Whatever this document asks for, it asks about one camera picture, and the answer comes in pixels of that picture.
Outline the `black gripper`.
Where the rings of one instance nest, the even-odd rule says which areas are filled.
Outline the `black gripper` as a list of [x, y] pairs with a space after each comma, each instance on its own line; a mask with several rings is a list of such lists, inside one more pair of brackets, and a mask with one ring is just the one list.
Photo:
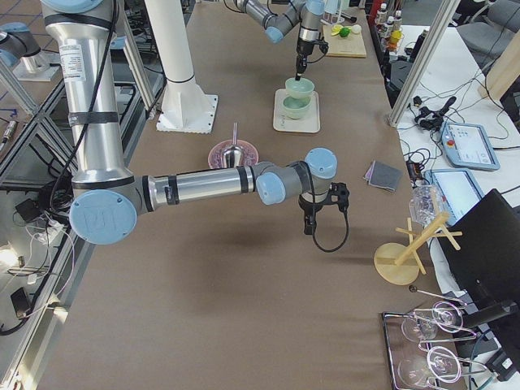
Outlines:
[[318, 213], [323, 208], [322, 201], [312, 201], [312, 198], [307, 199], [305, 195], [298, 197], [298, 205], [304, 212], [304, 234], [314, 235], [317, 223], [315, 217], [312, 215], [313, 211]]
[[296, 73], [295, 80], [301, 79], [301, 74], [306, 71], [307, 57], [312, 55], [314, 50], [314, 42], [307, 41], [302, 38], [297, 39], [297, 59], [296, 59]]

